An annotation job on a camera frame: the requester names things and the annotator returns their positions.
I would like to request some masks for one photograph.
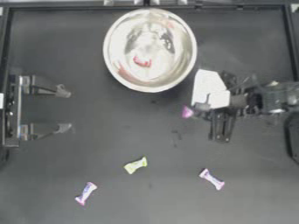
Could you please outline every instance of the stainless steel bowl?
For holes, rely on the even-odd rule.
[[[128,12],[104,40],[107,68],[128,88],[147,93],[177,86],[193,70],[198,45],[190,26],[167,10]]]

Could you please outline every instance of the black table surface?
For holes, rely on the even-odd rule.
[[[183,120],[199,68],[242,81],[290,81],[282,12],[174,12],[197,35],[199,57],[186,81],[161,94],[123,87],[102,45],[126,10],[18,11],[12,67],[63,83],[70,99],[26,97],[23,123],[72,123],[64,135],[23,143],[0,172],[0,223],[297,223],[299,167],[286,153],[283,121],[239,120],[231,143],[209,140],[210,124]],[[123,166],[147,156],[149,167]],[[207,167],[222,191],[199,178]],[[99,189],[82,207],[88,181]]]

